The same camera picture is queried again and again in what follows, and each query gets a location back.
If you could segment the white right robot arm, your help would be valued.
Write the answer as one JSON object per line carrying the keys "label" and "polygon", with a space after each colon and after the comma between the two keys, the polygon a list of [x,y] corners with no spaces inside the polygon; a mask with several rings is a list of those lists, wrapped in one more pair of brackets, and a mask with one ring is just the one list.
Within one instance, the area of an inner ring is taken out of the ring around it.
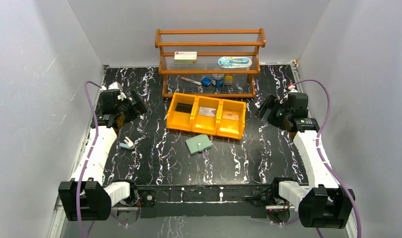
{"label": "white right robot arm", "polygon": [[317,140],[319,124],[308,116],[308,95],[291,92],[286,99],[269,95],[255,115],[292,135],[308,177],[308,188],[292,178],[274,178],[261,199],[288,201],[307,228],[343,229],[352,210],[352,189],[345,191],[330,173],[330,163]]}

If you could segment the green card holder wallet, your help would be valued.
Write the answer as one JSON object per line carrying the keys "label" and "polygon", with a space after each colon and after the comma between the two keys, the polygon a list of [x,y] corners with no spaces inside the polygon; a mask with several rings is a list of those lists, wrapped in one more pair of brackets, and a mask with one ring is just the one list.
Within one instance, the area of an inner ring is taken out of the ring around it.
{"label": "green card holder wallet", "polygon": [[185,143],[191,155],[203,152],[212,146],[212,142],[206,134],[200,134],[189,138]]}

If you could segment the orange three-compartment bin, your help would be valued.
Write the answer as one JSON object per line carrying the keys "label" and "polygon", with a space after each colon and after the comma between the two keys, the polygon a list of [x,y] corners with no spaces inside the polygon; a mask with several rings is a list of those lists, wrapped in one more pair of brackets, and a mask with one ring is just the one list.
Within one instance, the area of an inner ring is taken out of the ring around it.
{"label": "orange three-compartment bin", "polygon": [[166,127],[241,140],[246,109],[247,104],[241,101],[174,93]]}

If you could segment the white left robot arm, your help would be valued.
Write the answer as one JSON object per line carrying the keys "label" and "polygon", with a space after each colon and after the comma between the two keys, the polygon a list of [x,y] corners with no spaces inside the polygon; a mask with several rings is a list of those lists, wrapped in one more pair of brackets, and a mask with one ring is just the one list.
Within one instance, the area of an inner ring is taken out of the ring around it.
{"label": "white left robot arm", "polygon": [[89,141],[79,165],[68,181],[62,181],[58,193],[69,221],[107,220],[112,207],[123,201],[134,205],[136,185],[129,179],[103,184],[105,165],[121,128],[147,112],[138,93],[127,97],[120,89],[100,93],[100,102],[91,124]]}

